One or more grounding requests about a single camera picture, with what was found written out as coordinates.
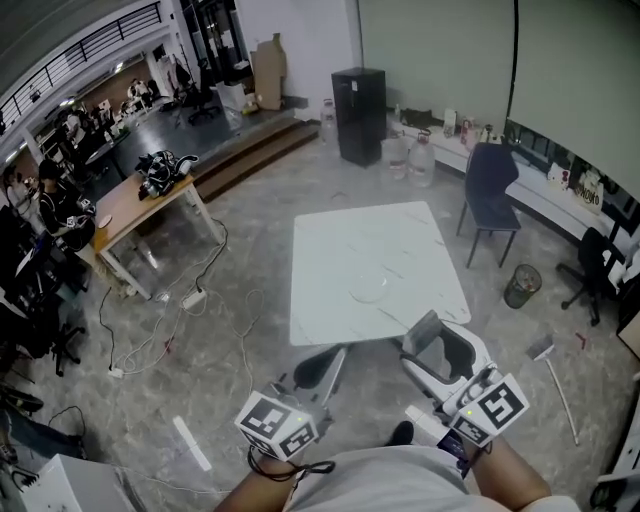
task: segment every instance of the wooden step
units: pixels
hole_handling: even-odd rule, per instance
[[[206,181],[211,175],[243,158],[247,153],[257,151],[281,135],[304,125],[304,122],[295,117],[285,117],[267,124],[246,139],[234,142],[210,158],[200,161],[193,172],[195,184],[198,185]]]
[[[215,199],[275,160],[312,141],[318,136],[318,132],[318,126],[303,124],[302,127],[287,132],[257,151],[246,154],[197,185],[200,197],[205,202]]]

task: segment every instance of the mesh trash can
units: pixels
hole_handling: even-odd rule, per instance
[[[531,265],[518,265],[504,290],[504,301],[512,309],[520,309],[540,289],[542,278]]]

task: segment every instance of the black mini fridge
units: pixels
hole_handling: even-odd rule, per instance
[[[367,167],[380,160],[387,136],[384,71],[353,68],[331,75],[340,155]]]

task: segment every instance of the metal railing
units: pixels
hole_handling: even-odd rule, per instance
[[[162,20],[159,3],[137,9],[92,32],[34,73],[0,109],[7,129],[37,103],[44,93],[53,89],[78,66],[90,62],[106,48],[126,41],[141,30],[160,24]]]

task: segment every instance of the broom handle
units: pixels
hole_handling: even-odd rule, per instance
[[[564,392],[562,391],[562,387],[560,387],[560,382],[558,381],[558,376],[556,375],[556,371],[553,369],[551,365],[551,361],[548,359],[544,360],[549,367],[549,371],[551,372],[551,376],[553,377],[554,382],[556,383],[556,387],[558,388],[558,393],[560,393],[560,398],[562,399],[562,405],[564,405],[564,410],[567,411],[567,418],[569,418],[569,425],[571,426],[571,432],[573,432],[573,440],[576,443],[576,446],[580,444],[578,441],[578,433],[576,432],[576,426],[573,423],[573,416],[571,416],[571,411],[569,410],[569,404],[567,403],[567,399],[564,396]]]

